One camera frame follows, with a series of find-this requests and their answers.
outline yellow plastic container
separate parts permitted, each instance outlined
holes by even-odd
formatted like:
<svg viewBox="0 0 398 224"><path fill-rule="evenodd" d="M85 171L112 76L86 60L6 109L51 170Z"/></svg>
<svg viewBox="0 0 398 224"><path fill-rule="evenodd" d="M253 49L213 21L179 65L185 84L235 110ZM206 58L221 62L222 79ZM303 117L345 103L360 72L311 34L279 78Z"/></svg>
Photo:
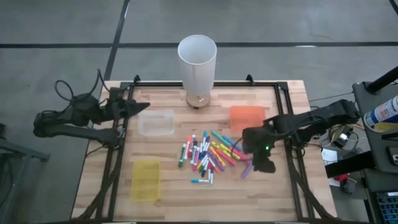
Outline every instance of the yellow plastic container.
<svg viewBox="0 0 398 224"><path fill-rule="evenodd" d="M153 202L160 198L160 161L135 161L132 167L131 200Z"/></svg>

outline spray can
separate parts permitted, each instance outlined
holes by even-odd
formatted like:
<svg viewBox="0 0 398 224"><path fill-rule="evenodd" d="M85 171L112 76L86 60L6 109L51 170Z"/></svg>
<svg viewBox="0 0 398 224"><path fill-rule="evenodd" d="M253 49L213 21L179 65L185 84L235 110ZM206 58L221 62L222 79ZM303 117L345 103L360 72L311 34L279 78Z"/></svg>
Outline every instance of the spray can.
<svg viewBox="0 0 398 224"><path fill-rule="evenodd" d="M367 112L363 120L370 130L379 133L398 128L398 96Z"/></svg>

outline wooden table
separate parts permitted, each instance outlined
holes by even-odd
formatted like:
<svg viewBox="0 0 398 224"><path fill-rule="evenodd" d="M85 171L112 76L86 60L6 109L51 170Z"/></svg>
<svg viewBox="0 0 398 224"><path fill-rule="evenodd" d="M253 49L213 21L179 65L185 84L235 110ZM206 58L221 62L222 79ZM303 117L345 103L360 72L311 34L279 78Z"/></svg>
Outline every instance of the wooden table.
<svg viewBox="0 0 398 224"><path fill-rule="evenodd" d="M287 81L294 113L310 109L301 80ZM108 87L120 82L106 82ZM108 97L103 89L101 100ZM147 110L173 110L174 134L170 136L145 137L137 132L138 116L129 120L126 145L119 181L114 220L129 221L289 221L296 220L289 172L282 141L276 142L271 160L276 172L265 174L252 171L242 180L245 164L227 168L215 174L214 184L193 184L190 179L199 178L188 162L178 169L182 144L187 136L203 136L204 131L217 131L221 135L237 137L229 130L229 107L233 105L256 105L265 107L266 117L278 115L275 92L270 87L214 87L210 106L202 110L189 108L182 87L136 87L134 99L150 102ZM110 128L112 122L96 128ZM88 152L99 147L90 142ZM320 150L309 146L304 157L308 183L319 202L332 215L336 215ZM91 203L100 189L106 149L92 153L86 158L80 179L72 217L77 217ZM132 165L142 159L161 161L161 199L156 202L132 202L130 200ZM104 215L108 211L104 206ZM305 202L300 193L302 208Z"/></svg>

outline white lamp shade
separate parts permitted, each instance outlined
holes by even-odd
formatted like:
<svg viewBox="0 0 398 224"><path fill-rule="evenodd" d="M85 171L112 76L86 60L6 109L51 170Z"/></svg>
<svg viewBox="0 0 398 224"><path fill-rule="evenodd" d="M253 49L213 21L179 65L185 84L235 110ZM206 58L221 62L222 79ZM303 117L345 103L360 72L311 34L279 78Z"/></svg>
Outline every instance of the white lamp shade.
<svg viewBox="0 0 398 224"><path fill-rule="evenodd" d="M191 35L178 45L182 84L190 95L210 94L216 72L217 46L205 35Z"/></svg>

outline green marker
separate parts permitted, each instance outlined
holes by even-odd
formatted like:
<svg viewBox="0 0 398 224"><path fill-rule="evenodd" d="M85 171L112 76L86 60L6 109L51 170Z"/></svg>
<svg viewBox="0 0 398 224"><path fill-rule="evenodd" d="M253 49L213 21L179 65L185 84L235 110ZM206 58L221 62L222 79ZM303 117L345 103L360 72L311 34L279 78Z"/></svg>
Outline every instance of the green marker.
<svg viewBox="0 0 398 224"><path fill-rule="evenodd" d="M223 137L221 137L219 134L217 134L217 132L215 131L211 131L211 133L216 136L218 138L218 140L220 140L226 147L231 147L232 145L226 141Z"/></svg>
<svg viewBox="0 0 398 224"><path fill-rule="evenodd" d="M181 149L181 158L180 158L180 162L178 163L178 167L181 168L182 164L184 163L184 155L185 155L185 149L187 148L187 144L183 144L182 145L182 149Z"/></svg>

